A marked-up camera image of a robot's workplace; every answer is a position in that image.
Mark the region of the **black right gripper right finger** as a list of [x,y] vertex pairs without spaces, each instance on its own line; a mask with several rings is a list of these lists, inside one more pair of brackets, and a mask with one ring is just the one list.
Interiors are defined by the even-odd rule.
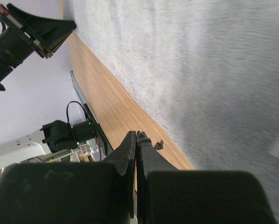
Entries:
[[245,171],[178,170],[137,132],[140,224],[274,224],[259,180]]

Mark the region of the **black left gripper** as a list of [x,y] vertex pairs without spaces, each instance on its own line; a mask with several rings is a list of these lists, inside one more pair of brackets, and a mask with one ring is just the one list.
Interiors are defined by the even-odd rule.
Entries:
[[76,29],[74,21],[44,18],[29,14],[13,4],[0,4],[0,91],[1,83],[33,52],[51,58]]

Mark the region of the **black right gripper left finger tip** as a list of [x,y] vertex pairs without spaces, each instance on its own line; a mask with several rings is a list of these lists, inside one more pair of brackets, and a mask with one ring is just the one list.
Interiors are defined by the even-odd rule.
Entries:
[[136,133],[99,162],[25,163],[0,176],[0,224],[128,224]]

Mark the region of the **light grey panda towel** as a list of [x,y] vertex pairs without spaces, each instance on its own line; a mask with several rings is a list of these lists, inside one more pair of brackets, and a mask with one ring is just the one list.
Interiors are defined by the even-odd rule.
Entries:
[[252,172],[279,222],[279,0],[66,0],[63,8],[196,168]]

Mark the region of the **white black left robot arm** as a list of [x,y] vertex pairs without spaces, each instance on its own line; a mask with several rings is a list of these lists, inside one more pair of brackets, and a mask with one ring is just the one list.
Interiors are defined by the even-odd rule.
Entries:
[[[51,58],[76,28],[74,21],[35,16],[0,4],[0,91],[2,81],[33,52]],[[76,149],[97,135],[97,122],[86,106],[85,121],[71,125],[56,120],[22,138],[0,145],[0,170],[30,158]]]

